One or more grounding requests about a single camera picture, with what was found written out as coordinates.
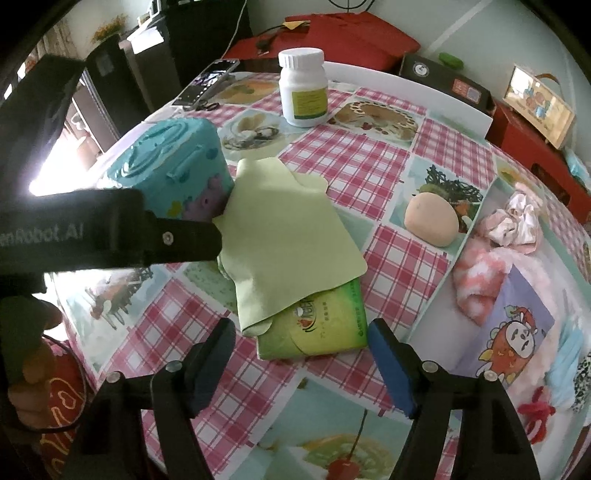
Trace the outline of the person's hand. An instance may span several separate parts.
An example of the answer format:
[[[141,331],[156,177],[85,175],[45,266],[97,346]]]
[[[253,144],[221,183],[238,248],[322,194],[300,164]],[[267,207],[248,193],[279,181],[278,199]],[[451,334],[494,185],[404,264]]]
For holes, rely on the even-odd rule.
[[[56,360],[43,333],[61,321],[57,307],[33,296],[1,300],[1,427],[14,443],[49,426]]]

